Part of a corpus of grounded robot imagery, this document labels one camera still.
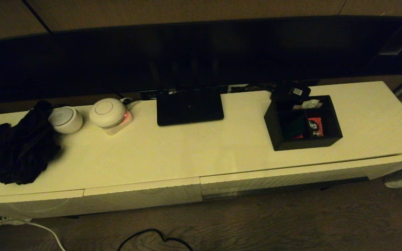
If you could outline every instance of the floor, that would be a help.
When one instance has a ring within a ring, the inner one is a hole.
[[[67,251],[117,250],[129,235],[157,228],[195,251],[402,250],[402,189],[381,179],[319,189],[188,205],[36,219],[56,231]],[[33,226],[1,226],[0,251],[59,251]],[[126,250],[186,251],[147,233]]]

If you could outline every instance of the small black device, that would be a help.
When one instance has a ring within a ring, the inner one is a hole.
[[[156,96],[159,126],[221,120],[224,118],[216,87],[161,91]]]

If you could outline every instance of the black organizer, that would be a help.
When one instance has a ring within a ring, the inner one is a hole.
[[[304,101],[314,99],[319,100],[322,106],[293,109]],[[315,136],[310,129],[308,118],[312,117],[321,118],[323,136]],[[265,122],[275,151],[331,146],[342,138],[330,96],[273,100],[266,111]],[[295,135],[301,135],[302,138],[294,138]]]

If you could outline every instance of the black fabric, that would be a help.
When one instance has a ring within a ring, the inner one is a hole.
[[[39,101],[10,128],[0,143],[0,182],[28,184],[44,171],[60,150],[48,121],[52,105]]]

